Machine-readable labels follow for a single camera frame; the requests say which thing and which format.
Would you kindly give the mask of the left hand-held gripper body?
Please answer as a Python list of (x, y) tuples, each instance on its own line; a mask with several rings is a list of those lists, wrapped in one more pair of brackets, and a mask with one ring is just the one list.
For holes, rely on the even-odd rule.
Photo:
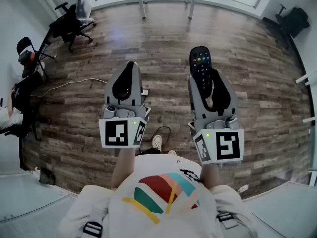
[(138, 148), (141, 145), (150, 107), (144, 105), (105, 104), (99, 130), (103, 148)]

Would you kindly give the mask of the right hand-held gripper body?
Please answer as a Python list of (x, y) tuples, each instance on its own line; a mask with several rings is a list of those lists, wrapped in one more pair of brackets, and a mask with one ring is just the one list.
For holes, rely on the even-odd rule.
[(238, 116), (198, 124), (202, 119), (188, 123), (203, 165), (237, 163), (243, 160), (244, 130)]

